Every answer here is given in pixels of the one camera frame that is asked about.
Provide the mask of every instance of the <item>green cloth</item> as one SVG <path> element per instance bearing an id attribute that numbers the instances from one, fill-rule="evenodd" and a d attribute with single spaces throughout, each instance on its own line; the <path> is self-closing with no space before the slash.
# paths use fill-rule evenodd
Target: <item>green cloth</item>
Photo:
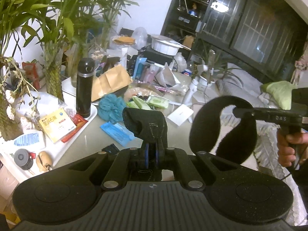
<path id="1" fill-rule="evenodd" d="M 284 110 L 291 109 L 292 102 L 292 90 L 296 88 L 290 82 L 281 81 L 281 82 L 270 82 L 264 85 L 261 85 L 261 91 L 271 94 L 279 107 Z"/>

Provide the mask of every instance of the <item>white flower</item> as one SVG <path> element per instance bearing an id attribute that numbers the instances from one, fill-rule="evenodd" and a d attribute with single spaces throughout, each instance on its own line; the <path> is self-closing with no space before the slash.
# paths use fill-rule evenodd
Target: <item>white flower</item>
<path id="1" fill-rule="evenodd" d="M 7 99 L 7 101 L 9 102 L 9 104 L 12 104 L 15 102 L 15 98 L 14 98 L 14 92 L 11 90 L 5 90 L 5 97 Z"/>
<path id="2" fill-rule="evenodd" d="M 34 124 L 30 122 L 26 117 L 20 118 L 20 124 L 23 130 L 35 129 Z"/>
<path id="3" fill-rule="evenodd" d="M 11 105 L 7 107 L 7 116 L 13 121 L 15 119 L 16 110 Z"/>

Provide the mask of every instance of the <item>white tray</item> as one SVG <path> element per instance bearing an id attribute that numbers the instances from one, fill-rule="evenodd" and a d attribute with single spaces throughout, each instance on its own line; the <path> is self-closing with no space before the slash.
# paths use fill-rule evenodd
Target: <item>white tray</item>
<path id="1" fill-rule="evenodd" d="M 72 82 L 71 82 L 70 77 L 65 79 L 62 82 L 62 91 L 76 97 L 76 88 L 74 88 L 72 86 Z M 98 99 L 98 100 L 92 102 L 92 104 L 95 105 L 95 106 L 98 106 L 99 102 L 100 102 L 100 100 Z"/>
<path id="2" fill-rule="evenodd" d="M 67 105 L 76 107 L 76 97 L 63 93 L 64 102 Z M 94 119 L 97 115 L 97 108 L 94 105 L 91 105 L 91 114 L 86 120 L 88 121 L 68 142 L 62 143 L 58 141 L 53 143 L 49 138 L 46 138 L 46 148 L 43 150 L 39 150 L 37 154 L 41 151 L 46 151 L 53 160 L 53 166 L 55 166 L 64 153 L 68 150 L 68 148 L 72 145 L 72 143 L 76 140 L 76 138 L 81 134 L 81 132 L 89 125 L 89 123 Z M 11 174 L 18 180 L 19 183 L 33 177 L 34 175 L 39 175 L 41 172 L 39 171 L 38 166 L 36 165 L 36 161 L 33 161 L 33 166 L 30 171 L 24 171 L 20 167 L 18 167 L 13 157 L 11 157 L 7 153 L 0 154 L 0 160 L 6 166 L 6 168 L 11 172 Z"/>

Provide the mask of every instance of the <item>brown envelope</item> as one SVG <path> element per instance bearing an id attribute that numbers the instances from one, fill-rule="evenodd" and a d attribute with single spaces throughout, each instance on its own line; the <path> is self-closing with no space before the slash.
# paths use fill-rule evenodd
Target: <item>brown envelope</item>
<path id="1" fill-rule="evenodd" d="M 113 93 L 126 87 L 132 82 L 133 80 L 121 65 L 111 68 L 99 78 L 94 77 L 91 100 L 94 102 L 106 94 Z"/>

